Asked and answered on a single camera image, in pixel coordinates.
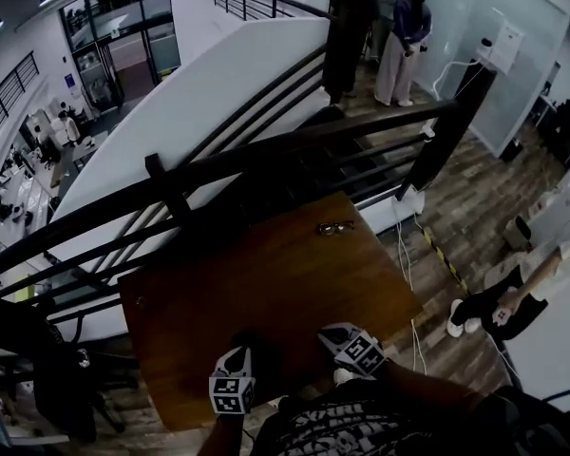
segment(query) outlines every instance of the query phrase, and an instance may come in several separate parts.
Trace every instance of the doorway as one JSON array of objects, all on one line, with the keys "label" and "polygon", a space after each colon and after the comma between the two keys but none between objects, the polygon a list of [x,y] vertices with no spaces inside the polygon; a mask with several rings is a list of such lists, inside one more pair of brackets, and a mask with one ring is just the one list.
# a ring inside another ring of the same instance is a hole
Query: doorway
[{"label": "doorway", "polygon": [[155,80],[141,32],[127,35],[103,47],[116,73],[125,103],[138,102],[154,89]]}]

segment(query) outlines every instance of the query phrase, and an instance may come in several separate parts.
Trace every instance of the yellow black tape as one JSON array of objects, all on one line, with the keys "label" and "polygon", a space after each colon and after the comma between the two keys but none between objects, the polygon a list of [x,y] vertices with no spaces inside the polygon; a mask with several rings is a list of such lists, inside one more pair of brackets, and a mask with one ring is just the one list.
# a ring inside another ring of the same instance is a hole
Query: yellow black tape
[{"label": "yellow black tape", "polygon": [[449,269],[450,273],[452,274],[452,276],[456,279],[456,282],[458,282],[458,285],[460,285],[460,287],[463,289],[463,291],[465,291],[466,295],[471,295],[470,290],[468,289],[468,287],[466,286],[466,282],[458,275],[458,272],[456,271],[456,268],[451,264],[451,262],[447,259],[446,254],[444,254],[444,252],[442,251],[441,248],[439,248],[435,242],[433,241],[433,238],[430,237],[430,235],[427,233],[427,230],[425,230],[422,226],[420,226],[418,223],[416,223],[416,226],[418,226],[418,228],[420,229],[423,237],[425,237],[425,240],[427,241],[427,243],[432,247],[432,249],[437,253],[437,257],[439,257],[446,265],[446,267]]}]

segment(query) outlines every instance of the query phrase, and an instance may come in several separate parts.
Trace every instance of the office chair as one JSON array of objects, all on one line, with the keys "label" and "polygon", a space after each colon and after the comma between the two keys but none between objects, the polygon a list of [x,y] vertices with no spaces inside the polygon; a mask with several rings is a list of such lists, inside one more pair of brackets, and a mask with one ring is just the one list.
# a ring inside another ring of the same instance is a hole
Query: office chair
[{"label": "office chair", "polygon": [[47,320],[53,306],[53,299],[36,307],[0,299],[0,348],[26,357],[33,365],[33,372],[7,376],[7,383],[32,380],[38,411],[65,435],[95,441],[93,409],[114,430],[123,432],[124,426],[107,412],[100,391],[135,389],[135,378],[109,371],[137,368],[137,360],[78,349],[82,318],[78,320],[76,336],[72,342],[66,342],[59,329]]}]

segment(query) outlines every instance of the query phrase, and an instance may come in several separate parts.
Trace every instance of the black pants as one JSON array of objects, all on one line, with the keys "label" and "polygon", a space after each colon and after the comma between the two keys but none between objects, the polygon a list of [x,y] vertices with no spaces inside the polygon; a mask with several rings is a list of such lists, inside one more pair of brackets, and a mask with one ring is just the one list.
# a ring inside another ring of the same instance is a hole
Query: black pants
[{"label": "black pants", "polygon": [[506,293],[509,287],[519,289],[523,285],[522,272],[520,267],[516,267],[511,273],[498,284],[490,287],[480,294],[469,296],[456,309],[452,316],[452,323],[456,326],[465,324],[471,317],[479,317],[485,330],[500,339],[513,339],[525,330],[549,305],[544,301],[538,301],[532,295],[527,295],[520,305],[520,308],[511,316],[504,326],[498,326],[492,320],[494,311],[498,309],[498,299]]}]

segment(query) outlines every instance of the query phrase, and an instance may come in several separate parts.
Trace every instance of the woman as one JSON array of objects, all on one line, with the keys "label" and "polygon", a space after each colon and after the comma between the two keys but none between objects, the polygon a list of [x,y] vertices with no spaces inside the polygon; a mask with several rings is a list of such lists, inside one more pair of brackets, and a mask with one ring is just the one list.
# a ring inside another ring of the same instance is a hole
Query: woman
[{"label": "woman", "polygon": [[386,106],[391,102],[396,102],[399,106],[411,106],[411,78],[420,45],[430,33],[430,10],[425,0],[398,0],[394,21],[378,71],[374,97]]}]

